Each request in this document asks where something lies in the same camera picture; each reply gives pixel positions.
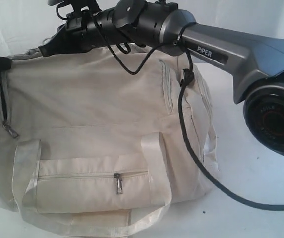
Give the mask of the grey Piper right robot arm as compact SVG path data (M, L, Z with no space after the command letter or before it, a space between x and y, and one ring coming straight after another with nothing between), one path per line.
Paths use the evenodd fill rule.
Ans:
M254 137L284 156L284 39L201 25L177 3L121 0L100 10L94 0L51 0L72 6L57 33L40 52L44 57L85 53L134 43L170 56L190 52L233 77L233 100L244 104Z

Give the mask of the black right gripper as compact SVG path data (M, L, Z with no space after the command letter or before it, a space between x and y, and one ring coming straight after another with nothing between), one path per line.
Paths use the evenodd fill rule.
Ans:
M117 44L117 29L112 23L114 9L101 10L95 0L74 10L71 5L55 5L57 16L64 20L57 32L39 50L44 57L86 53L92 49Z

